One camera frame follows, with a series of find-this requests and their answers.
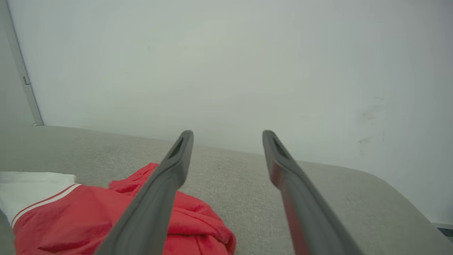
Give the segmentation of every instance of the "gray textured surface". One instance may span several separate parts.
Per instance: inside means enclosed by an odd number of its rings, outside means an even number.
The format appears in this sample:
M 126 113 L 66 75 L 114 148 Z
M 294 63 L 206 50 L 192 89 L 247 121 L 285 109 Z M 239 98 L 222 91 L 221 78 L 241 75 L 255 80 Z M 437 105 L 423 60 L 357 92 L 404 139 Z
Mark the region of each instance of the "gray textured surface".
M 71 173 L 80 183 L 98 186 L 159 162 L 172 145 L 65 127 L 34 127 L 21 138 L 8 144 L 0 170 Z M 300 165 L 365 254 L 453 253 L 453 245 L 381 179 L 342 167 Z M 219 214 L 237 237 L 236 254 L 293 254 L 280 194 L 269 180 L 263 156 L 195 146 L 181 191 Z M 3 217 L 0 238 L 0 254 L 11 254 L 13 236 Z

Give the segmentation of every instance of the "red and white garment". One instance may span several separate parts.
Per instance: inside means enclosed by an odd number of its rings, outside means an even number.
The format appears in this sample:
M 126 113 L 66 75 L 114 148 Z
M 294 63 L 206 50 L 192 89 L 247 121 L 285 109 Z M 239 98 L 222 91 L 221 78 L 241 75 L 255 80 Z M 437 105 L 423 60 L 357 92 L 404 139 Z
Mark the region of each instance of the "red and white garment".
M 93 254 L 157 167 L 150 163 L 109 188 L 74 175 L 0 172 L 0 209 L 18 255 Z M 231 255 L 236 238 L 203 201 L 177 192 L 164 255 Z

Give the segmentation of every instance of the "red garment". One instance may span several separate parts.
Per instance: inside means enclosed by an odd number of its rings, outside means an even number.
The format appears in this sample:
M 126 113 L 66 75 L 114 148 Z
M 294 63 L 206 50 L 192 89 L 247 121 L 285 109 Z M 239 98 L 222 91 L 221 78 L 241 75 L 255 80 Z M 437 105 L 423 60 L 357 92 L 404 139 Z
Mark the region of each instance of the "red garment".
M 14 225 L 18 255 L 93 254 L 157 167 L 150 163 L 109 188 L 80 185 Z M 203 201 L 177 192 L 164 255 L 231 255 L 236 238 Z

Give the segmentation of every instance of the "red stripe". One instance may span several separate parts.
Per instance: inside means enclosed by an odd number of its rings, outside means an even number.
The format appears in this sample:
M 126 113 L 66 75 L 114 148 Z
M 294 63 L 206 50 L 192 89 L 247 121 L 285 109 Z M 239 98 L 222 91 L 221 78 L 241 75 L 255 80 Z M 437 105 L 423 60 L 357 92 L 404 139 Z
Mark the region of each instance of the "red stripe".
M 66 189 L 60 191 L 58 194 L 55 194 L 55 195 L 53 195 L 53 196 L 51 196 L 51 197 L 49 197 L 49 198 L 46 198 L 46 199 L 41 200 L 41 201 L 39 201 L 39 202 L 36 202 L 36 203 L 34 203 L 34 204 L 32 204 L 32 205 L 29 205 L 29 206 L 27 206 L 26 208 L 20 210 L 20 211 L 16 214 L 16 216 L 14 216 L 13 220 L 11 221 L 11 224 L 14 222 L 14 220 L 16 219 L 17 215 L 19 215 L 19 213 L 23 212 L 24 210 L 27 210 L 28 208 L 30 208 L 30 207 L 32 207 L 32 206 L 34 206 L 34 205 L 37 205 L 37 204 L 39 204 L 39 203 L 42 203 L 42 202 L 44 202 L 44 201 L 47 201 L 47 200 L 49 200 L 49 199 L 52 199 L 52 198 L 54 198 L 54 197 L 60 195 L 61 193 L 67 191 L 70 187 L 72 187 L 72 186 L 74 186 L 74 185 L 76 185 L 76 184 L 78 184 L 78 183 L 74 183 L 74 184 L 70 185 L 69 187 L 67 187 Z

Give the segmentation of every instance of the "striped trim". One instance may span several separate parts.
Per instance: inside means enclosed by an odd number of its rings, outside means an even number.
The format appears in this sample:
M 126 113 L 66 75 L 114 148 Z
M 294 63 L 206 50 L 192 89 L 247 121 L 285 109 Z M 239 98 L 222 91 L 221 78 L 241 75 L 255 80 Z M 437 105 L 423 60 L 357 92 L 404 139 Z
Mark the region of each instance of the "striped trim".
M 20 210 L 20 212 L 18 212 L 16 214 L 16 216 L 14 216 L 12 222 L 11 222 L 11 227 L 14 228 L 14 224 L 16 224 L 17 220 L 22 216 L 24 215 L 26 212 L 36 208 L 36 207 L 39 207 L 39 206 L 43 206 L 43 205 L 46 205 L 46 204 L 50 204 L 52 202 L 55 202 L 57 201 L 58 199 L 61 199 L 63 197 L 65 197 L 67 194 L 71 193 L 71 191 L 73 191 L 75 188 L 79 187 L 81 184 L 79 183 L 74 183 L 74 184 L 71 184 L 69 187 L 65 188 L 64 190 L 62 190 L 61 192 L 59 192 L 58 194 L 55 194 L 49 198 L 46 198 L 44 200 L 41 200 L 37 203 L 34 203 L 30 206 L 27 206 L 26 208 Z

